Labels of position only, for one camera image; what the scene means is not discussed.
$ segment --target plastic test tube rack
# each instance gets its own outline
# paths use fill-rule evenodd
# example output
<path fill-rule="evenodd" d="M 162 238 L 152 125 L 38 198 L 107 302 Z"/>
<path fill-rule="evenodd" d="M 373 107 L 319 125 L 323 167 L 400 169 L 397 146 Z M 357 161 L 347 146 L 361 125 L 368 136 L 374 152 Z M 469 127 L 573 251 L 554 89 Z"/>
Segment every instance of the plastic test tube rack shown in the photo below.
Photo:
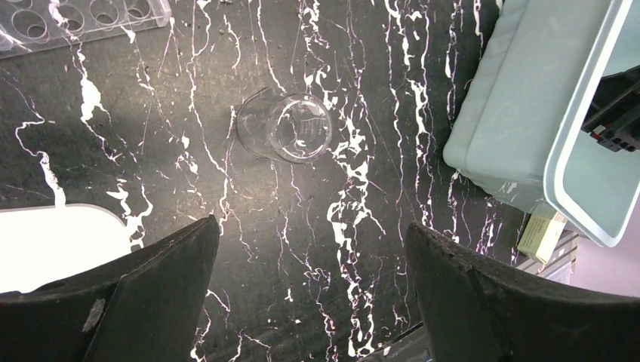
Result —
<path fill-rule="evenodd" d="M 0 0 L 0 59 L 164 26 L 168 0 Z"/>

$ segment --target countertop surface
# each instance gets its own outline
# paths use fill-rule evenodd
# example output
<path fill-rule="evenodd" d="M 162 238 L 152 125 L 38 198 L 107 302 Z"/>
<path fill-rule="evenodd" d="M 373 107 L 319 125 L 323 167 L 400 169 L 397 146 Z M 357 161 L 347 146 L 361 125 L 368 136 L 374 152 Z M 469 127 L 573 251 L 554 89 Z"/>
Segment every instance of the countertop surface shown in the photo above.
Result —
<path fill-rule="evenodd" d="M 2 60 L 0 208 L 98 205 L 133 249 L 212 213 L 191 357 L 357 360 L 420 321 L 410 222 L 515 261 L 524 214 L 442 160 L 500 5 L 179 0 L 133 39 Z M 320 159 L 239 144 L 238 108 L 267 86 L 323 100 L 336 131 Z"/>

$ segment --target cardboard box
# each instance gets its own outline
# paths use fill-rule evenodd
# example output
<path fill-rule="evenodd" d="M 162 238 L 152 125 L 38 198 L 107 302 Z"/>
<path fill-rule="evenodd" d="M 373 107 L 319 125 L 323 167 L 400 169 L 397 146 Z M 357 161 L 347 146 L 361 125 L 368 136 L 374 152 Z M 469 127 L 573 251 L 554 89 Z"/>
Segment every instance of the cardboard box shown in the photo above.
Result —
<path fill-rule="evenodd" d="M 533 260 L 547 264 L 566 224 L 567 219 L 553 207 L 538 204 L 522 233 L 518 250 Z"/>

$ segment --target light blue plastic bin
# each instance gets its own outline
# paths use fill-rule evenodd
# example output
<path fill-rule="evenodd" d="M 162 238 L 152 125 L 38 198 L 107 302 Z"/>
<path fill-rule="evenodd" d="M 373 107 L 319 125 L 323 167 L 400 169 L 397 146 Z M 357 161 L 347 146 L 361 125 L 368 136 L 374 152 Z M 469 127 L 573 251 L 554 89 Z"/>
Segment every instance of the light blue plastic bin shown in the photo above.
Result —
<path fill-rule="evenodd" d="M 499 201 L 525 212 L 546 202 L 597 244 L 615 246 L 640 192 L 640 152 L 611 152 L 580 127 L 603 74 L 640 64 L 640 53 L 619 44 L 608 67 L 631 5 L 505 2 L 445 146 L 447 164 Z M 621 39 L 640 50 L 639 24 Z"/>

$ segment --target glass beaker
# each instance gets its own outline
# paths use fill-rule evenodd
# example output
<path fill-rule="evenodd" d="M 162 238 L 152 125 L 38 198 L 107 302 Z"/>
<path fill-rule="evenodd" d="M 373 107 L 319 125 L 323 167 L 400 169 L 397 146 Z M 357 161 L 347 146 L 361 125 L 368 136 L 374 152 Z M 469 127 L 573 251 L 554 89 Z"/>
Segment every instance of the glass beaker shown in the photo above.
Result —
<path fill-rule="evenodd" d="M 236 127 L 240 143 L 252 154 L 296 164 L 319 158 L 331 141 L 331 116 L 312 94 L 282 96 L 272 87 L 247 99 Z"/>

